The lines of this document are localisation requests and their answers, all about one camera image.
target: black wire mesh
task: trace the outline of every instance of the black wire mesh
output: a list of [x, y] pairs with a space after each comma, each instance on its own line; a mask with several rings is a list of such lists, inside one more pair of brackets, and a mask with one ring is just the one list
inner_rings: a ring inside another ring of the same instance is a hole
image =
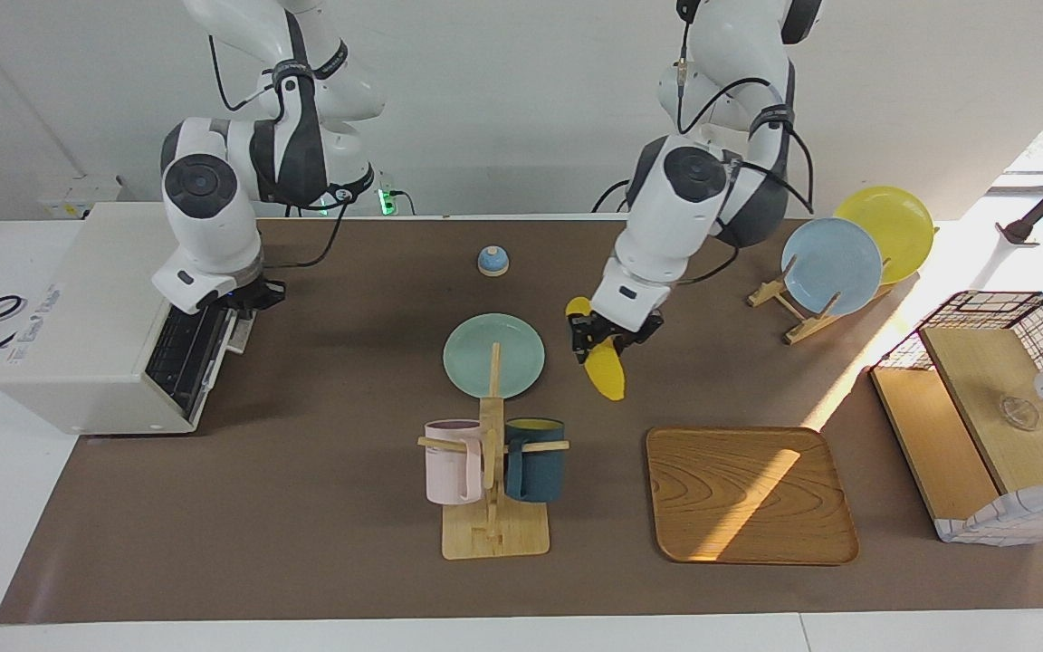
[[877, 367], [936, 368], [920, 341], [922, 329], [1011, 329], [1043, 368], [1043, 292], [960, 292], [924, 318]]

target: light blue plate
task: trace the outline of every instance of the light blue plate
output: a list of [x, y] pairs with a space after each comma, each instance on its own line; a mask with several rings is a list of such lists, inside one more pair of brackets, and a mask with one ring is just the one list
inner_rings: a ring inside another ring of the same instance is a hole
[[882, 260], [875, 240], [856, 223], [822, 217], [804, 223], [783, 247], [783, 269], [798, 257], [786, 289], [800, 306], [819, 313], [841, 292], [828, 314], [860, 310], [880, 289]]
[[445, 342], [445, 372], [475, 397], [489, 395], [489, 358], [502, 343], [502, 397], [525, 392], [545, 365], [545, 345], [532, 325], [510, 314], [479, 314], [453, 330]]

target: green plate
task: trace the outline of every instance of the green plate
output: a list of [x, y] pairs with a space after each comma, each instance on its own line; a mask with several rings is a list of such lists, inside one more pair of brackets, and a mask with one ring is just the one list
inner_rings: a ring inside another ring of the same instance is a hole
[[489, 395], [489, 358], [502, 343], [502, 397], [525, 392], [545, 365], [545, 345], [532, 325], [510, 314], [479, 314], [453, 330], [445, 342], [445, 372], [464, 393]]

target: brown tabletop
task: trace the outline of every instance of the brown tabletop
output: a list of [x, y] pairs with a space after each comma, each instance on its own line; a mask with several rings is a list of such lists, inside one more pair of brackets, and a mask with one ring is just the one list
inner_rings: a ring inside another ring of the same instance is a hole
[[[823, 429], [856, 561], [682, 565], [655, 549], [646, 433], [799, 426], [901, 297], [783, 346], [791, 315], [743, 298], [777, 273], [796, 225], [678, 290], [666, 325], [624, 356], [627, 400], [612, 404], [568, 352], [563, 308], [593, 291], [620, 223], [345, 223], [325, 263], [277, 273], [289, 299], [228, 356], [198, 436], [78, 441], [0, 623], [1043, 607], [1043, 544], [937, 538], [867, 377]], [[283, 261], [313, 258], [330, 228], [262, 230]], [[477, 273], [484, 244], [510, 252], [504, 277]], [[725, 256], [708, 244], [692, 270]], [[561, 418], [574, 449], [550, 554], [445, 561], [414, 441], [426, 421], [477, 415], [440, 354], [484, 312], [545, 340], [545, 371], [506, 414]]]

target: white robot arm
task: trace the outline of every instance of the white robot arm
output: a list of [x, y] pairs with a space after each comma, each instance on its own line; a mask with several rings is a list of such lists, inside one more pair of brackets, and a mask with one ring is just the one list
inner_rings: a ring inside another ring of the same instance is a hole
[[381, 115], [384, 95], [322, 3], [185, 0], [212, 37], [269, 66], [258, 103], [270, 116], [192, 117], [163, 143], [163, 202], [179, 247], [152, 282], [186, 313], [217, 300], [264, 310], [285, 297], [285, 285], [264, 277], [251, 201], [343, 210], [372, 185], [372, 166], [344, 120]]
[[[584, 362], [598, 343], [617, 351], [662, 324], [659, 306], [683, 282], [708, 237], [737, 249], [761, 243], [786, 211], [786, 158], [794, 125], [795, 71], [783, 46], [810, 31], [820, 0], [679, 0], [695, 61], [676, 62], [659, 100], [678, 134], [641, 151], [627, 189], [626, 230], [617, 237], [592, 313], [571, 315], [574, 351]], [[748, 134], [748, 153], [693, 141], [698, 124]]]

